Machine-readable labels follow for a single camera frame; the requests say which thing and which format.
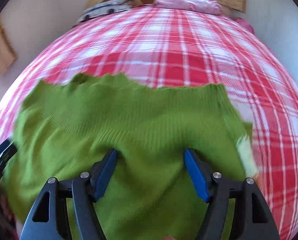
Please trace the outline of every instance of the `screw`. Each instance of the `screw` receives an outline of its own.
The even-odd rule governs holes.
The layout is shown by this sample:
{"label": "screw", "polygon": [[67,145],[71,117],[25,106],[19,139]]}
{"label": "screw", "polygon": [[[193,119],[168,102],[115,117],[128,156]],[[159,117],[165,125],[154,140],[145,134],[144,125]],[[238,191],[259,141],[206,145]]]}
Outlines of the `screw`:
{"label": "screw", "polygon": [[85,172],[80,174],[80,177],[85,179],[85,178],[89,177],[89,173],[85,171]]}
{"label": "screw", "polygon": [[246,182],[248,183],[248,184],[254,184],[254,180],[252,179],[252,178],[247,178],[246,179]]}
{"label": "screw", "polygon": [[48,179],[48,183],[49,184],[52,184],[52,183],[54,183],[56,181],[56,178],[49,178]]}
{"label": "screw", "polygon": [[222,177],[222,175],[221,175],[220,172],[214,172],[214,173],[212,174],[212,176],[213,176],[214,178],[216,178],[216,179],[220,179],[220,178]]}

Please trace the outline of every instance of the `blue gripper pad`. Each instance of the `blue gripper pad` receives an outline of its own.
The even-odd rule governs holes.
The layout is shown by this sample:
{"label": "blue gripper pad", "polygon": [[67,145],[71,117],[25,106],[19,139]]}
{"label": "blue gripper pad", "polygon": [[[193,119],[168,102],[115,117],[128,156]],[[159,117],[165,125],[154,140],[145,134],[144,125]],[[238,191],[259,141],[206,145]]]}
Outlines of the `blue gripper pad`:
{"label": "blue gripper pad", "polygon": [[207,182],[200,172],[200,169],[189,150],[185,151],[185,166],[193,182],[193,186],[197,192],[198,197],[202,198],[203,201],[207,203],[210,198],[207,188]]}
{"label": "blue gripper pad", "polygon": [[103,197],[117,164],[117,151],[113,150],[102,168],[95,185],[94,198],[98,201]]}

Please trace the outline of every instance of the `red and white plaid blanket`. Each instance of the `red and white plaid blanket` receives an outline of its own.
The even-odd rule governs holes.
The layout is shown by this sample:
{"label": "red and white plaid blanket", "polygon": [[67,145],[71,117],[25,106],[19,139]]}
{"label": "red and white plaid blanket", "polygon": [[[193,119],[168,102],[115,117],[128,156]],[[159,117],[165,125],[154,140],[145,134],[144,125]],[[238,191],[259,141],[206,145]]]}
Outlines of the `red and white plaid blanket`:
{"label": "red and white plaid blanket", "polygon": [[124,72],[150,87],[223,83],[253,122],[262,193],[281,239],[298,231],[298,86],[272,52],[224,16],[138,7],[78,25],[49,45],[0,103],[0,143],[22,100],[43,78]]}

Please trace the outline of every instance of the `green garment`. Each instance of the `green garment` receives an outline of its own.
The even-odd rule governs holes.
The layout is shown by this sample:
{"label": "green garment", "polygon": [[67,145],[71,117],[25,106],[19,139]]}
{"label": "green garment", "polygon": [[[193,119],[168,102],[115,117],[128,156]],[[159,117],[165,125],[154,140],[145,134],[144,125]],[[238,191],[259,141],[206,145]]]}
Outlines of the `green garment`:
{"label": "green garment", "polygon": [[[221,84],[151,89],[123,74],[78,74],[64,86],[40,81],[23,101],[13,135],[18,153],[2,184],[24,222],[48,178],[74,178],[112,147],[120,152],[118,163],[95,204],[107,239],[191,240],[207,205],[185,169],[185,149],[202,152],[213,171],[244,180],[236,143],[247,134]],[[68,208],[73,239],[79,239],[72,203]]]}

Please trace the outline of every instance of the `wall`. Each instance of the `wall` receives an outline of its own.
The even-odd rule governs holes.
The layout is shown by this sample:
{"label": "wall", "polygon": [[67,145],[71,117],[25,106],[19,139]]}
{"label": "wall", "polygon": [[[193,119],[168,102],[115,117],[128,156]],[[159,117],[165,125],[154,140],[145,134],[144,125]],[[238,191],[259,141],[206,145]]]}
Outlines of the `wall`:
{"label": "wall", "polygon": [[[18,60],[0,76],[0,100],[22,70],[68,31],[88,0],[10,0],[2,20]],[[248,0],[245,17],[298,83],[298,8],[292,0]]]}
{"label": "wall", "polygon": [[247,0],[247,19],[298,84],[298,7],[292,0]]}
{"label": "wall", "polygon": [[88,0],[10,0],[1,13],[18,60],[0,76],[0,100],[24,68],[70,30]]}

